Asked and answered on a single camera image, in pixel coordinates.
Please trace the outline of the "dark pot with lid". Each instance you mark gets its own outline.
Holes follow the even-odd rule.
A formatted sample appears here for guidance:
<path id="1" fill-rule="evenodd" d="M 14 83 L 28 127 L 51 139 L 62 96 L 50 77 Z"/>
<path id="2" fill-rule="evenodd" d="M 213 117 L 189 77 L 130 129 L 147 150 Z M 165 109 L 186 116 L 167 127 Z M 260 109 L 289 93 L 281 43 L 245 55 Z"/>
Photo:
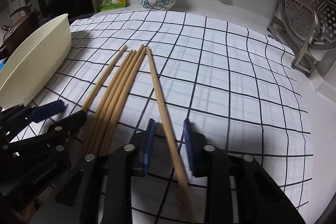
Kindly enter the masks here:
<path id="1" fill-rule="evenodd" d="M 6 32 L 3 36 L 1 45 L 1 60 L 8 59 L 14 51 L 40 27 L 42 20 L 41 12 L 37 9 L 31 9 L 32 4 L 16 9 L 10 14 L 10 17 L 20 11 L 25 13 L 12 26 L 3 26 Z"/>

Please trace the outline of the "bottom floral ceramic bowl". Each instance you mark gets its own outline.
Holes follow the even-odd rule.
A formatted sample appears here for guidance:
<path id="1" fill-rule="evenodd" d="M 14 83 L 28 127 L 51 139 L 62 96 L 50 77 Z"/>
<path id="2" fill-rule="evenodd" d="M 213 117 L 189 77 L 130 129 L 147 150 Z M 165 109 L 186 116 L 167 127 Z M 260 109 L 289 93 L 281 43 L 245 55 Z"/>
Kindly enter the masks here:
<path id="1" fill-rule="evenodd" d="M 139 0 L 140 5 L 146 10 L 169 10 L 177 0 Z"/>

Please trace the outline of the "white black checked cloth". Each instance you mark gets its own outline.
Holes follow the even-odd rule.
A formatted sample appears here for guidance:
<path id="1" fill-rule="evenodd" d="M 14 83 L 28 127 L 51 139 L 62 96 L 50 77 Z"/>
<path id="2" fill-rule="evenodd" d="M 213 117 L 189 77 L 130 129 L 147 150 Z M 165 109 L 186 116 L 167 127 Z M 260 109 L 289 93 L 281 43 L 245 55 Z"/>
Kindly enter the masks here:
<path id="1" fill-rule="evenodd" d="M 313 160 L 308 112 L 290 68 L 293 53 L 263 34 L 226 21 L 175 11 L 131 11 L 75 20 L 64 62 L 30 104 L 63 100 L 65 112 L 31 123 L 16 140 L 41 135 L 80 110 L 120 49 L 127 48 L 88 108 L 92 118 L 123 59 L 151 49 L 178 153 L 189 177 L 196 223 L 204 223 L 207 178 L 189 170 L 183 122 L 227 155 L 250 154 L 305 219 Z M 139 66 L 109 153 L 157 122 L 147 176 L 132 177 L 133 223 L 190 223 L 162 130 L 147 56 Z"/>

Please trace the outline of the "steel dish rack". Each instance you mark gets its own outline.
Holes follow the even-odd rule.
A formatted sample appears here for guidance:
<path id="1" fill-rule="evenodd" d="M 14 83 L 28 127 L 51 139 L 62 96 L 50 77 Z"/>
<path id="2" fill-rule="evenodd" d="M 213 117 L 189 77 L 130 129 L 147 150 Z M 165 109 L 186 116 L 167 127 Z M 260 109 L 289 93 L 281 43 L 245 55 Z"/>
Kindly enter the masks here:
<path id="1" fill-rule="evenodd" d="M 277 0 L 267 30 L 293 51 L 291 67 L 309 76 L 318 63 L 309 49 L 321 30 L 314 9 L 301 0 Z"/>

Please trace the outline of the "cream round basin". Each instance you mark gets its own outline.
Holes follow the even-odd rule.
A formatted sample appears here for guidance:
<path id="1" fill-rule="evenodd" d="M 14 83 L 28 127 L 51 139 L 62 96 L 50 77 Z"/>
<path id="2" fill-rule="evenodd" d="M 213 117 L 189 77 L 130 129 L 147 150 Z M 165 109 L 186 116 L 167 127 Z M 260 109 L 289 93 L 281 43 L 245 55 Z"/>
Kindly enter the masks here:
<path id="1" fill-rule="evenodd" d="M 28 105 L 62 65 L 71 48 L 68 14 L 33 32 L 1 70 L 1 107 Z"/>

